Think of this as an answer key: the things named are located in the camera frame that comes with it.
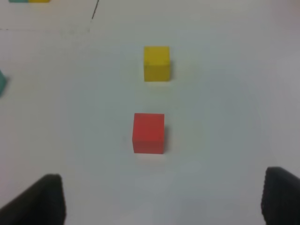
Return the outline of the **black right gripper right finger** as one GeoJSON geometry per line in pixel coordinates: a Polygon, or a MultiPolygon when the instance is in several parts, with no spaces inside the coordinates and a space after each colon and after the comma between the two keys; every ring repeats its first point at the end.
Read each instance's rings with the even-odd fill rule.
{"type": "Polygon", "coordinates": [[[267,225],[300,223],[300,179],[281,167],[268,167],[261,210],[267,225]]]}

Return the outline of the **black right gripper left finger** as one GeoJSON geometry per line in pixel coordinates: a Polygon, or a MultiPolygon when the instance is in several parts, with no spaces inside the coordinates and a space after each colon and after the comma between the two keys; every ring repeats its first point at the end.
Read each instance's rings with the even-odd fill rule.
{"type": "Polygon", "coordinates": [[[2,225],[63,225],[66,203],[62,177],[47,174],[0,209],[2,225]]]}

